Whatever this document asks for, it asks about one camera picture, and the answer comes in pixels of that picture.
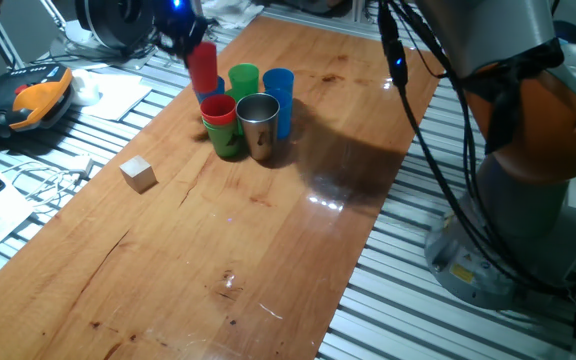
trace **blue cup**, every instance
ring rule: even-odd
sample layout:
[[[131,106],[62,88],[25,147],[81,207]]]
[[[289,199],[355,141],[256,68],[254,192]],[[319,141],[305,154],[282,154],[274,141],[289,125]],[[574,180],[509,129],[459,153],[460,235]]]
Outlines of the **blue cup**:
[[[285,139],[290,135],[290,119],[292,117],[292,94],[282,89],[269,89],[266,94],[279,102],[279,120],[277,139]]]
[[[219,78],[217,79],[217,89],[215,89],[215,91],[212,91],[209,93],[199,93],[199,92],[195,91],[195,95],[197,96],[197,100],[199,101],[199,104],[201,104],[207,98],[209,98],[213,95],[221,95],[221,94],[224,94],[225,92],[226,92],[226,82],[224,81],[224,79],[221,76],[219,76]]]
[[[271,69],[266,71],[263,81],[266,90],[282,89],[292,96],[292,88],[295,84],[295,74],[284,68]]]

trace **wood grain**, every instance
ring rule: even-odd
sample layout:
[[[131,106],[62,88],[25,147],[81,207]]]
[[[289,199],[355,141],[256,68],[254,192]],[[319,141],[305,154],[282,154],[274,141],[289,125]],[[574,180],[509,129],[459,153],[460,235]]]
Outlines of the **wood grain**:
[[[421,118],[438,81],[408,55]],[[0,271],[0,359],[315,356],[413,133],[379,42],[258,18],[220,74],[241,62],[296,74],[281,155],[217,157],[184,90]]]

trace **wooden cube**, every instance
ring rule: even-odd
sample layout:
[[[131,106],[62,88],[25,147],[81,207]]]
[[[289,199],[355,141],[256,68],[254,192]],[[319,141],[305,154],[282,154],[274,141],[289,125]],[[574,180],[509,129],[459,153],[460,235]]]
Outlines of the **wooden cube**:
[[[139,155],[119,166],[119,169],[128,185],[140,194],[157,183],[152,166]]]

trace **green cup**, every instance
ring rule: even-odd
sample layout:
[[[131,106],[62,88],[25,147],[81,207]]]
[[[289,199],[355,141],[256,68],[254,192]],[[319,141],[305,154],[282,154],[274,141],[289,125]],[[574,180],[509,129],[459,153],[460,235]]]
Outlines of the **green cup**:
[[[204,126],[208,130],[208,136],[215,152],[221,157],[231,157],[239,153],[241,146],[239,136],[237,135],[237,123],[234,120],[226,125],[212,125],[204,120]]]
[[[239,101],[238,99],[241,99],[243,97],[243,96],[239,96],[235,89],[230,89],[230,90],[226,91],[226,95],[235,99],[235,101]],[[244,135],[244,129],[241,127],[241,122],[239,121],[239,119],[237,119],[237,135],[239,135],[239,136]]]
[[[239,64],[228,71],[235,101],[259,92],[259,69],[253,64]]]

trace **metal cup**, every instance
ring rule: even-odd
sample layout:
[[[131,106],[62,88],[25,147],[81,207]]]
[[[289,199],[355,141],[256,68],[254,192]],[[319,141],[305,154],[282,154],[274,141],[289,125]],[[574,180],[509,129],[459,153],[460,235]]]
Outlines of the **metal cup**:
[[[237,103],[237,117],[252,158],[257,161],[270,158],[277,143],[277,99],[263,93],[248,95]]]

